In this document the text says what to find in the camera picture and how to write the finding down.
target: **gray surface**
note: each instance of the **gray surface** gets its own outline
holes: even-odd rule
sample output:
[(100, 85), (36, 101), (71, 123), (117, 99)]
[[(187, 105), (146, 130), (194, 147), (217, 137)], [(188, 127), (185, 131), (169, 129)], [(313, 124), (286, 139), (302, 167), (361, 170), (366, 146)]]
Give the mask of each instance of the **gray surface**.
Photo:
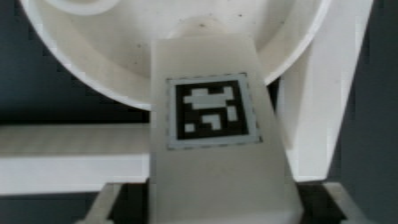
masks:
[[(0, 123), (148, 121), (148, 113), (108, 100), (69, 75), (18, 5), (0, 0)], [(386, 224), (398, 220), (396, 24), (398, 1), (377, 0), (331, 171), (368, 216)], [(92, 198), (0, 198), (0, 223), (68, 224), (82, 218)]]
[(331, 179), (370, 218), (398, 220), (398, 1), (377, 0)]

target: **white base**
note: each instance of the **white base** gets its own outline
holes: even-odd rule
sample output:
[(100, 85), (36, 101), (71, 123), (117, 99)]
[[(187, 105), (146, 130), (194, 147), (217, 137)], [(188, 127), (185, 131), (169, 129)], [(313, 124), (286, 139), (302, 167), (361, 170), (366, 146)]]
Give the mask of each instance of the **white base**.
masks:
[[(334, 0), (311, 49), (286, 73), (283, 85), (290, 92), (279, 96), (281, 103), (286, 102), (284, 109), (279, 107), (279, 117), (286, 130), (286, 148), (297, 181), (320, 180), (327, 177), (370, 7), (371, 0)], [(306, 75), (320, 78), (315, 79), (316, 86), (311, 83), (304, 86), (302, 82), (297, 82), (297, 86), (290, 86), (295, 84), (295, 78), (304, 80)], [(332, 90), (325, 95), (315, 95), (311, 92), (315, 87), (320, 89), (332, 87)], [(130, 125), (112, 126), (112, 129), (103, 126), (91, 126), (89, 129), (69, 127), (69, 133), (82, 132), (64, 141), (75, 145), (69, 148), (71, 153), (68, 153), (68, 144), (59, 143), (60, 136), (55, 137), (59, 132), (53, 130), (46, 131), (44, 137), (37, 136), (37, 142), (43, 143), (36, 143), (39, 144), (36, 150), (21, 151), (27, 147), (20, 144), (23, 142), (30, 144), (34, 141), (27, 136), (32, 137), (41, 129), (43, 127), (0, 129), (0, 194), (100, 191), (108, 181), (144, 181), (148, 130), (139, 130), (137, 126)], [(91, 136), (92, 130), (101, 130), (103, 133), (96, 137)], [(110, 139), (117, 139), (112, 147), (108, 147)], [(87, 145), (96, 145), (91, 152)]]

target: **white plastic part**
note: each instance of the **white plastic part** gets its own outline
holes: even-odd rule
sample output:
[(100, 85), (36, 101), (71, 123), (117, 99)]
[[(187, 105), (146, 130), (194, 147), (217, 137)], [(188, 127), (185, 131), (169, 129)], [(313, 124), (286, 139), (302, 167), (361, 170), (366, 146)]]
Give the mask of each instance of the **white plastic part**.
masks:
[[(149, 223), (297, 224), (302, 206), (251, 38), (158, 40), (151, 83)], [(238, 126), (226, 101), (242, 111)], [(213, 128), (206, 115), (224, 119), (222, 125), (211, 119)], [(199, 127), (190, 138), (187, 122)]]
[(268, 83), (311, 43), (331, 1), (126, 0), (103, 14), (84, 17), (43, 0), (21, 3), (44, 44), (75, 76), (112, 99), (149, 110), (149, 43), (167, 37), (179, 22), (206, 16), (231, 33), (251, 34)]
[(297, 181), (327, 178), (371, 0), (334, 0), (311, 47), (283, 75), (277, 116)]
[(80, 16), (92, 16), (107, 12), (121, 0), (46, 0), (64, 12)]
[(0, 127), (0, 195), (100, 191), (144, 183), (148, 125)]
[[(48, 24), (52, 23), (52, 20), (44, 20), (44, 25), (41, 19), (59, 18), (60, 16), (55, 21), (60, 22), (66, 27), (71, 27), (71, 24), (66, 22), (64, 15), (52, 8), (43, 8), (41, 10), (44, 10), (44, 13), (39, 14), (37, 4), (43, 5), (39, 1), (23, 1), (25, 10), (30, 15), (43, 40), (46, 41), (57, 57), (62, 58), (60, 61), (69, 62), (69, 57), (66, 57), (66, 53), (62, 53), (60, 49), (57, 48), (57, 46), (64, 46), (64, 44), (55, 44), (53, 42), (53, 38), (57, 38), (57, 32), (48, 33), (52, 30), (48, 27), (53, 27)], [(291, 114), (279, 114), (279, 116), (283, 116), (281, 120), (284, 128), (290, 131), (286, 134), (286, 139), (290, 139), (291, 144), (286, 145), (293, 176), (299, 181), (320, 180), (327, 177), (332, 149), (348, 97), (347, 88), (350, 87), (352, 82), (371, 1), (334, 0), (331, 7), (332, 8), (325, 18), (325, 23), (322, 24), (320, 35), (315, 39), (315, 42), (311, 43), (311, 50), (307, 51), (306, 56), (302, 56), (304, 59), (299, 62), (302, 65), (307, 64), (307, 66), (300, 65), (295, 67), (297, 69), (290, 71), (290, 83), (297, 86), (290, 86), (288, 82), (283, 83), (284, 89), (290, 89), (291, 91), (284, 92), (284, 95), (279, 96), (279, 100), (281, 103), (284, 102), (284, 106), (288, 103), (291, 104)], [(89, 76), (76, 68), (84, 68), (89, 65), (84, 62), (85, 60), (92, 60), (91, 58), (87, 59), (87, 55), (91, 54), (84, 52), (92, 52), (92, 48), (87, 47), (89, 43), (84, 41), (84, 38), (76, 35), (75, 31), (73, 34), (68, 35), (68, 40), (64, 39), (64, 42), (69, 43), (66, 46), (75, 46), (71, 45), (71, 43), (75, 43), (76, 46), (82, 47), (69, 49), (76, 51), (76, 54), (71, 55), (76, 56), (76, 59), (82, 59), (75, 60), (75, 62), (82, 64), (78, 64), (78, 67), (76, 65), (68, 65), (68, 63), (64, 65), (69, 66), (71, 70), (78, 73), (80, 78), (85, 77), (89, 80)], [(112, 80), (112, 76), (107, 76), (107, 71), (108, 70), (105, 69), (103, 76), (98, 76), (105, 79), (105, 81)], [(142, 79), (139, 79), (139, 76), (130, 76), (132, 74), (128, 72), (123, 74), (126, 74), (126, 77), (132, 78), (128, 83), (135, 83), (135, 85), (132, 85), (135, 88), (123, 89), (123, 92), (128, 93), (130, 90), (133, 92), (130, 92), (124, 97), (119, 95), (121, 92), (110, 95), (119, 96), (119, 100), (123, 102), (130, 102), (130, 105), (135, 105), (142, 101), (133, 101), (128, 95), (137, 96), (135, 94), (139, 94), (142, 91), (148, 91), (144, 90), (146, 85), (140, 86), (137, 84), (144, 83), (144, 81), (140, 82)], [(297, 83), (293, 82), (295, 74), (299, 76), (297, 79), (302, 81)], [(311, 94), (306, 95), (306, 97), (302, 95), (302, 90), (306, 90), (306, 88), (300, 86), (304, 86), (304, 83), (309, 80), (300, 79), (300, 76), (306, 76), (306, 74), (311, 74), (311, 76), (327, 74), (329, 77), (336, 78), (332, 81), (325, 80), (329, 84), (336, 83), (332, 91), (325, 91), (329, 90), (329, 84), (325, 84), (322, 85), (322, 91), (313, 93), (313, 95), (316, 95), (320, 98), (320, 101), (315, 101), (318, 98), (307, 98)], [(98, 80), (89, 80), (89, 83), (94, 85), (101, 81)], [(96, 85), (96, 89), (101, 92), (108, 91), (108, 89), (103, 89), (100, 84)], [(339, 100), (329, 101), (331, 96), (341, 97)], [(338, 110), (331, 110), (327, 114), (322, 114), (315, 111), (315, 109), (323, 108), (325, 105), (327, 107), (329, 105), (338, 105)], [(315, 121), (322, 120), (323, 122), (329, 121), (334, 126), (327, 126), (325, 123), (313, 123)], [(57, 129), (62, 130), (62, 133), (69, 133), (64, 135), (69, 136), (68, 138), (57, 134)], [(331, 135), (334, 137), (329, 139), (325, 138), (327, 130), (331, 130), (334, 133)], [(311, 139), (316, 139), (318, 137), (322, 140), (322, 142), (315, 143), (311, 146), (306, 145), (304, 142), (297, 143), (295, 140), (299, 137), (304, 137), (306, 133), (307, 138), (304, 139), (307, 139), (307, 142), (311, 142)], [(4, 180), (0, 185), (0, 194), (7, 195), (100, 191), (108, 181), (144, 182), (149, 175), (148, 135), (149, 130), (146, 125), (116, 125), (112, 128), (101, 125), (89, 126), (89, 128), (87, 126), (68, 126), (68, 129), (64, 126), (55, 126), (50, 129), (46, 126), (4, 126), (0, 128), (0, 179)], [(302, 170), (299, 169), (300, 164), (313, 164), (313, 166), (307, 166), (306, 170)]]

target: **dark background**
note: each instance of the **dark background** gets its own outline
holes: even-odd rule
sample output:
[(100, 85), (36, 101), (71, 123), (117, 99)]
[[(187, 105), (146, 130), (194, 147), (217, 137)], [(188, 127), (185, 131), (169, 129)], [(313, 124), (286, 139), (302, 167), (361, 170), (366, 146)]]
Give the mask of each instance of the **dark background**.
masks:
[[(0, 0), (0, 124), (148, 121), (148, 112), (103, 97), (71, 76), (43, 46), (18, 1)], [(343, 183), (370, 218), (396, 223), (396, 0), (375, 0), (329, 179)], [(71, 224), (94, 197), (96, 193), (0, 197), (0, 223)]]

